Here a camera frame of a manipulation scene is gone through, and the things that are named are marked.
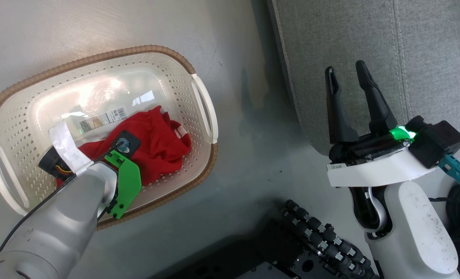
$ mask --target green 3d-printed part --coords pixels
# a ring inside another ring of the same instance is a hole
[[[116,205],[111,209],[111,215],[120,219],[134,201],[142,187],[140,169],[116,150],[107,154],[104,159],[118,168],[118,196]]]
[[[390,133],[397,141],[409,139],[412,142],[412,139],[416,136],[416,133],[409,132],[404,126],[398,126],[395,129],[390,130]]]

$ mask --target white plastic basket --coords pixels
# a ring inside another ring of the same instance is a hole
[[[82,134],[80,120],[120,107],[132,115],[158,105],[190,134],[191,152],[181,170],[143,187],[122,219],[101,221],[99,228],[193,189],[209,175],[217,156],[218,126],[210,96],[182,55],[163,46],[138,46],[67,63],[0,94],[1,194],[24,215],[54,191],[54,178],[37,165],[52,145],[49,129],[63,119],[80,146],[104,139],[120,123]]]

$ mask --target white tape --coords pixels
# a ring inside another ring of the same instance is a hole
[[[183,136],[188,134],[188,132],[182,126],[180,126],[175,130],[175,134],[178,136],[178,138],[183,138]]]
[[[93,164],[93,162],[76,147],[70,130],[64,121],[59,122],[49,129],[49,137],[59,156],[76,175],[84,172]]]

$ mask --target white label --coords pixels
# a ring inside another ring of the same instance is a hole
[[[174,132],[176,136],[178,136],[178,138],[182,138],[183,136],[187,134],[187,130],[185,130],[182,126],[175,129]]]
[[[49,137],[59,156],[76,175],[79,175],[93,164],[93,162],[76,147],[70,130],[64,121],[58,122],[58,124],[49,129]]]
[[[119,109],[108,111],[106,113],[82,120],[79,122],[79,124],[82,133],[86,133],[106,124],[125,120],[126,118],[128,118],[127,109],[125,107],[121,107]]]
[[[329,164],[329,165],[326,165],[326,169],[327,170],[331,170],[331,169],[340,169],[340,168],[345,168],[347,165],[344,164],[344,163],[341,163],[341,164]]]

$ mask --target gray fabric cushion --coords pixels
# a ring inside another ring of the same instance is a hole
[[[369,132],[355,62],[364,60],[400,125],[421,115],[460,131],[460,0],[272,0],[297,115],[331,145],[324,69],[333,66],[352,126]]]

